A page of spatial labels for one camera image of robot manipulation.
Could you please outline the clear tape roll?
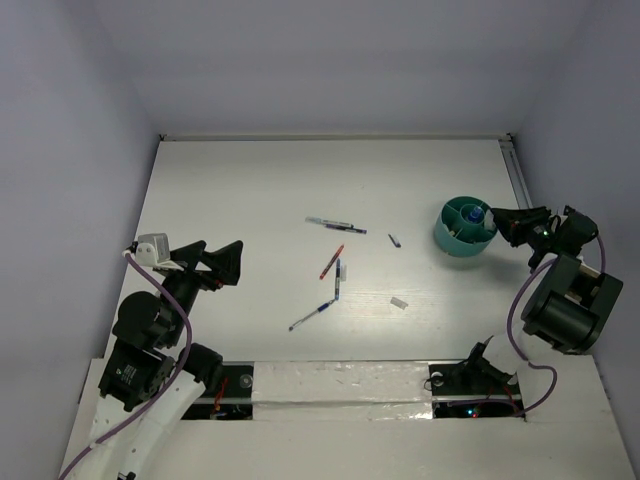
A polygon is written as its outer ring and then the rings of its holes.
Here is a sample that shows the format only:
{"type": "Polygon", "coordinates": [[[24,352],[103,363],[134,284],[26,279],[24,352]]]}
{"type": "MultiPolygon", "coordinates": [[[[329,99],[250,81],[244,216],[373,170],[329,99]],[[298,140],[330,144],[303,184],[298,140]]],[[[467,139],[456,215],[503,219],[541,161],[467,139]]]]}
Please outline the clear tape roll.
{"type": "Polygon", "coordinates": [[[494,221],[494,214],[491,210],[487,210],[484,214],[483,227],[487,231],[496,231],[496,224],[494,221]]]}

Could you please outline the correction fluid bottle blue cap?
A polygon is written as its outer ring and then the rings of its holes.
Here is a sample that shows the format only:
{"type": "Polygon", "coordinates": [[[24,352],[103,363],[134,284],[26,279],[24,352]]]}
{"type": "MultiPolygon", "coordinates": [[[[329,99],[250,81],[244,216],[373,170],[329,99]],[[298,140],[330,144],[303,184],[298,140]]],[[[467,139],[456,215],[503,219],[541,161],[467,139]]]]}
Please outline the correction fluid bottle blue cap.
{"type": "Polygon", "coordinates": [[[465,217],[466,221],[472,224],[480,224],[484,221],[484,218],[484,209],[479,205],[472,205],[465,217]]]}

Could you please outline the blue grip clear pen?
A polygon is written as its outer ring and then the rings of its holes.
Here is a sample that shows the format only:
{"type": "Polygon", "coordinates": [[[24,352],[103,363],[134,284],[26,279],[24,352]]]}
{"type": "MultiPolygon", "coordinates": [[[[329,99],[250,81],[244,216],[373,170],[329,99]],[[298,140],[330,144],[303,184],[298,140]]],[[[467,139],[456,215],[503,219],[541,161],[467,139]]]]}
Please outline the blue grip clear pen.
{"type": "Polygon", "coordinates": [[[331,299],[325,303],[323,303],[322,305],[318,306],[314,311],[312,311],[311,313],[309,313],[308,315],[304,316],[303,318],[297,320],[296,322],[294,322],[293,324],[291,324],[288,327],[288,331],[291,332],[294,329],[296,329],[297,327],[299,327],[300,325],[302,325],[303,323],[305,323],[306,321],[310,320],[311,318],[313,318],[314,316],[324,312],[325,310],[327,310],[329,307],[331,307],[334,303],[336,302],[336,299],[331,299]]]}

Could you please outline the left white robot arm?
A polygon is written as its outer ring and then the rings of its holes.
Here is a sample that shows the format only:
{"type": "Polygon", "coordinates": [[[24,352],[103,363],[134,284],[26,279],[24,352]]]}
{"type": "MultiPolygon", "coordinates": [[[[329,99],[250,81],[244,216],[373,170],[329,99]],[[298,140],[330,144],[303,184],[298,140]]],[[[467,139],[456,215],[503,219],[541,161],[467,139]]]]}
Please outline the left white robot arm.
{"type": "Polygon", "coordinates": [[[245,418],[225,406],[227,395],[251,395],[253,369],[226,367],[222,356],[194,341],[189,313],[202,291],[238,284],[243,243],[209,252],[200,240],[172,249],[164,233],[139,236],[124,250],[127,263],[152,291],[129,294],[112,328],[115,338],[98,382],[87,446],[62,479],[145,479],[154,457],[184,417],[245,418]]]}

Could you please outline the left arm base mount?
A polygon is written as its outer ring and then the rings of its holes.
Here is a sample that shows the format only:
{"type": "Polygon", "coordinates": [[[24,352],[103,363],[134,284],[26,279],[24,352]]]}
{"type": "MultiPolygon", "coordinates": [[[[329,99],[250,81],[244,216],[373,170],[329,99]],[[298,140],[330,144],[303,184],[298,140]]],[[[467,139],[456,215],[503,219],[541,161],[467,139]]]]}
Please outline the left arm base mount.
{"type": "Polygon", "coordinates": [[[188,407],[181,419],[186,421],[238,421],[253,418],[253,363],[225,363],[222,380],[188,407]]]}

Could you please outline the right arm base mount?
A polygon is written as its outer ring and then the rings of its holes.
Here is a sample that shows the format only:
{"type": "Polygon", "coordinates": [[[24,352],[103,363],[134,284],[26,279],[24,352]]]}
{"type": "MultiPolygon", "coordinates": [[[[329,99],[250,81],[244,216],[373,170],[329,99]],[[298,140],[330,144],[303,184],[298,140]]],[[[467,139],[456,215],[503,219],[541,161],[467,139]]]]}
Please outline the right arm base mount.
{"type": "Polygon", "coordinates": [[[461,361],[429,365],[423,389],[431,394],[436,419],[525,416],[518,381],[491,366],[485,349],[486,342],[478,342],[461,361]]]}

